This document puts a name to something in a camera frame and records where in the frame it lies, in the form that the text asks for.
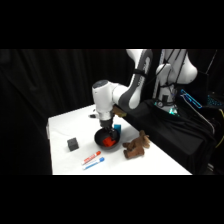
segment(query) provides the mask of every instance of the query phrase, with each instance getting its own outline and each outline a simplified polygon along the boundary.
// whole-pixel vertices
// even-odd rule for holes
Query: bowl
[[[117,133],[117,138],[115,139],[116,140],[116,143],[114,145],[112,145],[111,147],[106,147],[104,144],[103,144],[103,140],[110,137],[110,134],[108,133],[108,131],[106,131],[104,128],[100,129],[96,134],[95,134],[95,142],[98,146],[100,146],[100,148],[102,149],[105,149],[105,150],[110,150],[110,149],[113,149],[114,147],[116,147],[120,141],[120,133],[114,129]]]

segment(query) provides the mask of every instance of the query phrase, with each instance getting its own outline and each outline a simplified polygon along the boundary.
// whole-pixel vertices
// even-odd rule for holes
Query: red marker
[[[90,162],[91,160],[93,160],[94,158],[96,158],[97,156],[99,156],[101,154],[101,152],[97,152],[96,154],[90,156],[89,158],[85,159],[83,162],[82,162],[82,165],[85,165],[86,163]]]

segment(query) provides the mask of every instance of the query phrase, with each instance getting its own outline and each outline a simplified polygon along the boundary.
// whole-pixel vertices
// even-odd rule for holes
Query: blue object
[[[193,103],[197,108],[201,109],[202,105],[198,103],[191,95],[186,93],[183,89],[181,90],[181,93],[185,94],[184,97],[190,102]]]
[[[213,99],[211,96],[208,96],[208,105],[211,105],[211,106],[224,106],[221,102]]]
[[[102,157],[102,158],[96,160],[95,162],[86,165],[85,167],[83,167],[83,169],[84,169],[84,170],[87,170],[87,169],[89,169],[89,168],[91,168],[91,167],[93,167],[93,166],[95,166],[95,165],[97,165],[97,164],[103,162],[104,160],[105,160],[105,159]]]
[[[120,124],[115,124],[114,129],[116,129],[119,132],[119,134],[121,135],[121,125]]]

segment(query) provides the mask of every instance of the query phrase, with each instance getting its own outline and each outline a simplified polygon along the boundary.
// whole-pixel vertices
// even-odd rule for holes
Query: white table
[[[91,119],[95,105],[49,118],[49,138],[54,175],[191,175],[152,142],[145,156],[127,160],[122,143],[131,142],[139,132],[124,119],[115,116],[114,124],[121,124],[120,143],[111,151],[102,150],[94,141],[101,129],[98,119]],[[67,140],[76,138],[79,149],[70,152]],[[101,151],[105,161],[83,170],[81,162]]]

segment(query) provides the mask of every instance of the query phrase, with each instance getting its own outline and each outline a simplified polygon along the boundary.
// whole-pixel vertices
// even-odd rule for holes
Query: blue marker
[[[95,166],[95,165],[97,165],[97,164],[103,162],[104,160],[105,160],[105,159],[102,157],[102,158],[100,158],[100,159],[94,161],[93,163],[90,163],[90,164],[86,165],[85,167],[83,167],[83,170],[87,170],[87,169],[89,169],[90,167]]]

